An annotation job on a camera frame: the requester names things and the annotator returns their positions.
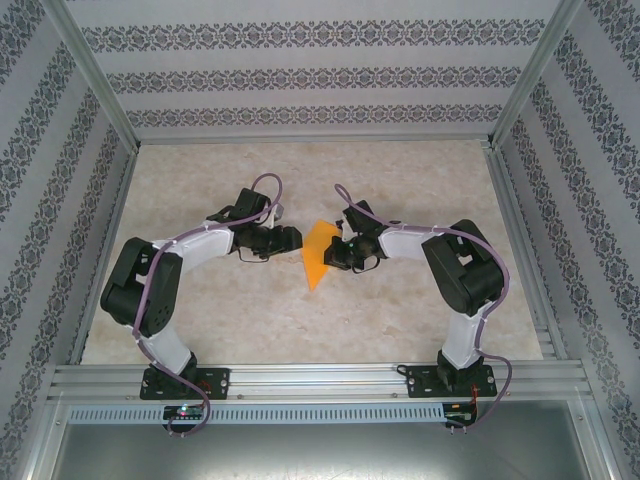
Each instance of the enclosure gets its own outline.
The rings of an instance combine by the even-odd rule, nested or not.
[[[640,478],[638,9],[3,1],[1,478]],[[267,171],[303,236],[340,219],[334,183],[388,220],[477,223],[511,272],[491,420],[449,435],[469,399],[412,398],[396,371],[447,335],[423,264],[309,291],[294,251],[183,276],[172,323],[230,373],[210,425],[168,438],[177,403],[140,398],[148,362],[100,294],[129,238]]]

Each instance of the table surface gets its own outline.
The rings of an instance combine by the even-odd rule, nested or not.
[[[336,182],[384,218],[441,226],[473,220],[512,274],[484,350],[542,358],[479,142],[143,146],[108,271],[127,239],[193,228],[268,171],[284,181],[280,223],[303,236],[317,220],[340,219],[346,205]],[[273,198],[275,182],[266,179],[259,190]],[[389,259],[362,275],[331,269],[310,292],[300,252],[292,252],[261,265],[229,255],[185,274],[172,324],[201,364],[433,362],[449,312],[426,262]],[[146,361],[128,330],[98,308],[83,363]]]

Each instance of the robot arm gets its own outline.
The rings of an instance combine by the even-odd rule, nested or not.
[[[372,213],[364,200],[356,205]],[[467,383],[483,363],[476,336],[484,314],[504,286],[502,271],[491,254],[463,236],[389,227],[353,207],[343,211],[338,226],[343,236],[334,237],[325,251],[327,265],[360,273],[370,257],[376,257],[376,266],[388,258],[427,260],[440,294],[452,309],[449,333],[438,354],[438,377],[452,391]],[[487,243],[470,220],[461,220],[450,230]]]
[[[267,196],[244,188],[235,205],[208,217],[199,232],[183,240],[128,240],[107,281],[100,306],[116,322],[132,330],[151,262],[163,246],[172,242],[159,259],[154,273],[140,324],[139,341],[158,363],[191,381],[195,375],[196,357],[169,323],[180,278],[212,258],[228,255],[240,248],[251,249],[263,261],[301,248],[302,235],[296,228],[274,226],[282,215],[280,205],[265,214],[262,221],[237,225],[237,221],[259,214],[270,204]]]

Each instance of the striped wall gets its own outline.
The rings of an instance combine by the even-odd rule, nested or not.
[[[491,132],[558,0],[77,0],[143,140]]]
[[[502,145],[557,321],[640,478],[640,2],[584,2]]]
[[[66,363],[128,152],[42,6],[0,1],[0,479]]]

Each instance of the purple cable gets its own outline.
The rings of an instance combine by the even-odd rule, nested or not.
[[[473,425],[468,427],[468,429],[475,428],[476,426],[481,424],[483,421],[485,421],[490,415],[493,414],[495,408],[500,403],[500,400],[502,400],[502,397],[504,397],[505,394],[507,393],[507,389],[511,384],[511,378],[513,377],[513,366],[511,365],[511,362],[508,359],[500,355],[491,355],[491,354],[485,353],[480,349],[480,338],[482,337],[482,331],[484,330],[484,325],[487,322],[487,317],[496,308],[498,308],[502,302],[504,302],[504,299],[507,297],[507,294],[509,293],[509,282],[511,277],[509,275],[509,269],[507,268],[507,265],[504,263],[504,260],[502,260],[502,257],[500,257],[498,252],[496,252],[491,245],[489,245],[487,242],[485,242],[481,238],[476,237],[475,235],[471,235],[467,232],[461,232],[459,230],[454,230],[452,228],[447,228],[447,227],[420,227],[415,225],[391,223],[365,210],[359,205],[356,205],[356,203],[351,199],[351,195],[349,195],[349,192],[347,191],[347,189],[344,188],[339,183],[336,183],[334,185],[334,188],[336,189],[336,192],[338,192],[338,195],[340,195],[340,197],[342,197],[342,199],[345,202],[347,202],[350,207],[353,207],[358,212],[362,213],[363,215],[366,215],[367,217],[371,218],[372,220],[375,220],[378,223],[381,223],[382,225],[385,225],[391,228],[400,228],[401,230],[406,230],[409,232],[447,233],[447,234],[455,235],[457,237],[466,238],[467,240],[471,240],[473,243],[480,245],[487,252],[489,252],[489,254],[493,257],[493,259],[498,264],[498,267],[500,267],[500,270],[502,271],[502,277],[504,279],[504,287],[502,287],[502,292],[500,294],[500,297],[498,297],[498,299],[489,308],[487,308],[487,310],[482,314],[482,317],[480,318],[480,324],[478,325],[478,330],[476,331],[476,337],[474,339],[473,346],[475,347],[475,349],[480,355],[486,358],[489,358],[491,360],[499,360],[503,362],[507,366],[507,378],[504,382],[504,386],[502,387],[502,390],[500,390],[500,392],[498,393],[498,396],[494,400],[489,410],[487,410],[487,413],[485,413]]]
[[[171,240],[169,240],[167,243],[165,243],[162,247],[160,247],[158,249],[158,252],[153,257],[153,260],[151,261],[151,265],[149,266],[149,273],[147,273],[147,279],[146,279],[146,282],[144,284],[144,288],[142,289],[142,296],[140,297],[140,303],[138,304],[138,310],[136,312],[136,319],[135,319],[135,322],[133,323],[133,330],[131,331],[131,334],[133,335],[133,338],[136,339],[136,344],[138,345],[138,348],[140,349],[140,351],[142,351],[144,356],[147,357],[151,361],[151,364],[154,367],[156,367],[161,372],[169,375],[171,378],[173,378],[173,379],[177,380],[178,382],[182,383],[183,385],[186,385],[187,387],[189,387],[190,389],[192,389],[193,391],[195,391],[198,395],[200,395],[202,397],[202,400],[203,400],[203,403],[204,403],[204,406],[205,406],[205,411],[206,411],[202,421],[199,424],[197,424],[195,427],[193,427],[191,430],[189,430],[188,432],[180,433],[179,436],[181,438],[187,437],[189,435],[193,435],[194,433],[196,433],[199,430],[201,430],[202,428],[204,428],[204,426],[209,421],[209,417],[211,416],[211,402],[209,401],[209,397],[207,396],[207,394],[201,388],[199,388],[197,385],[194,385],[193,383],[189,382],[188,380],[185,380],[180,375],[177,375],[177,374],[173,373],[167,367],[165,367],[160,362],[158,362],[158,360],[156,360],[156,358],[151,354],[151,352],[147,349],[147,347],[145,347],[145,345],[140,341],[140,337],[141,337],[141,335],[140,335],[140,324],[142,323],[142,318],[144,317],[144,310],[145,310],[145,307],[147,305],[147,300],[149,299],[149,290],[151,289],[151,283],[153,282],[153,276],[155,275],[156,269],[158,268],[158,262],[160,261],[160,257],[162,257],[162,255],[169,248],[171,248],[173,245],[175,245],[179,241],[184,240],[185,238],[188,238],[188,237],[190,237],[192,235],[195,235],[196,233],[206,232],[206,231],[210,231],[210,230],[218,230],[220,228],[235,227],[237,225],[242,225],[242,224],[245,224],[245,223],[253,222],[254,220],[258,220],[259,218],[261,218],[265,214],[268,214],[269,212],[271,212],[271,210],[273,210],[279,204],[280,198],[282,197],[282,179],[278,175],[276,175],[275,173],[263,173],[262,175],[260,175],[258,178],[255,179],[255,181],[253,182],[253,185],[251,187],[251,190],[253,190],[256,187],[256,185],[258,184],[258,182],[260,182],[260,180],[262,180],[263,178],[266,178],[266,177],[272,177],[272,178],[276,179],[276,181],[278,182],[278,193],[276,194],[276,197],[273,199],[273,202],[271,203],[271,205],[269,205],[267,208],[265,208],[262,212],[257,213],[255,215],[252,215],[252,216],[247,217],[247,218],[243,218],[241,220],[234,220],[232,222],[221,223],[221,224],[218,224],[218,225],[212,225],[212,226],[201,225],[201,226],[196,227],[196,228],[194,228],[192,230],[189,230],[187,232],[181,233],[180,235],[178,235],[176,237],[173,237]],[[176,432],[171,430],[171,424],[172,424],[173,420],[174,420],[174,418],[171,418],[169,420],[169,423],[167,424],[167,430],[169,431],[169,435],[170,436],[177,435]]]

